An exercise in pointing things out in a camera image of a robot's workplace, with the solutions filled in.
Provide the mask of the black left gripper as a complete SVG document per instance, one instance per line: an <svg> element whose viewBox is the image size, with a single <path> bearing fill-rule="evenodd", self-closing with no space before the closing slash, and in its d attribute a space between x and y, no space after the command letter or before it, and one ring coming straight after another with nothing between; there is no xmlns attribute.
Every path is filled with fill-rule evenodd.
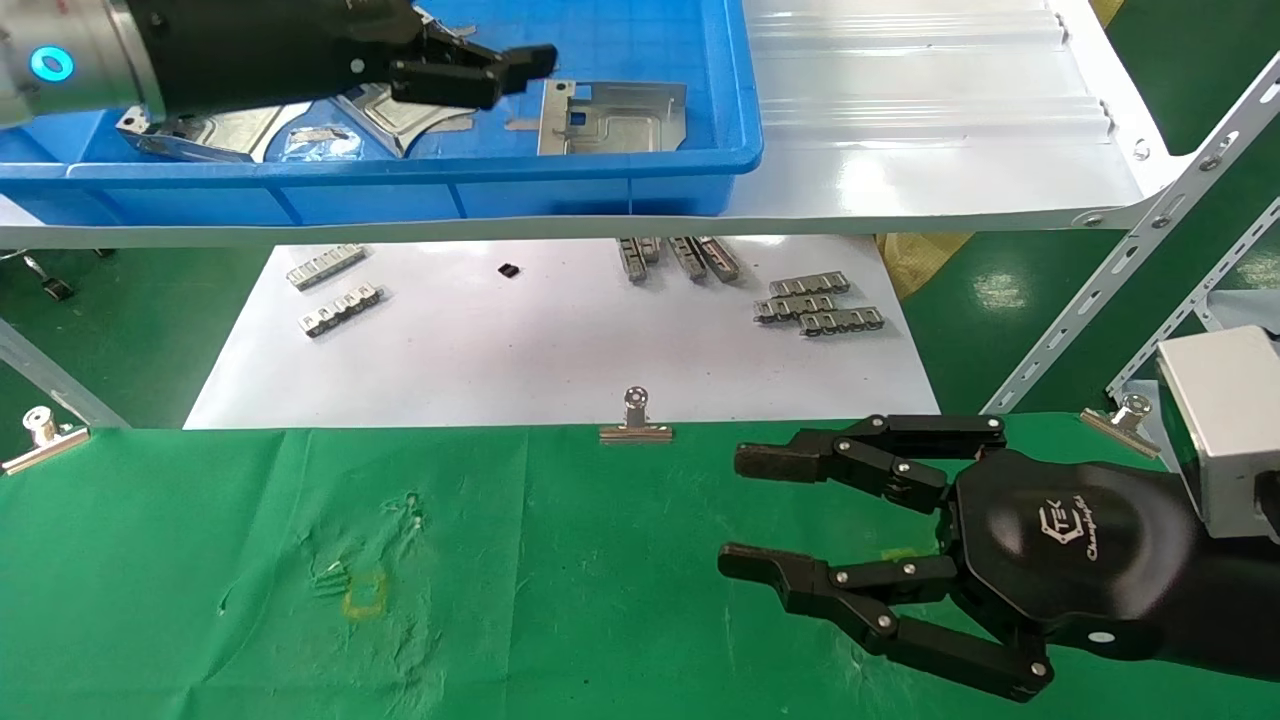
<svg viewBox="0 0 1280 720"><path fill-rule="evenodd" d="M128 1L157 99L151 117L321 100L366 83L399 102L492 110L556 69L553 45L495 53L410 1ZM413 51L420 59L407 59Z"/></svg>

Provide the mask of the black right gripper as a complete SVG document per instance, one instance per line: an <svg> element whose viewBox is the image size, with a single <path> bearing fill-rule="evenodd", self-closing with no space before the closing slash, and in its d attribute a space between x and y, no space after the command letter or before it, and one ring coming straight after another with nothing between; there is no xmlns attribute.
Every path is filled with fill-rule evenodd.
<svg viewBox="0 0 1280 720"><path fill-rule="evenodd" d="M998 416L873 415L840 430L800 429L783 445L741 443L733 470L832 480L929 515L950 493L929 460L977 460L1006 443ZM936 555L832 566L730 543L717 568L772 588L785 612L827 621L872 656L1014 702L1055 679L1046 644L1116 660L1211 660L1196 588L1206 533L1174 475L1000 450L956 475L946 518L956 562ZM895 612L951 591L1001 641Z"/></svg>

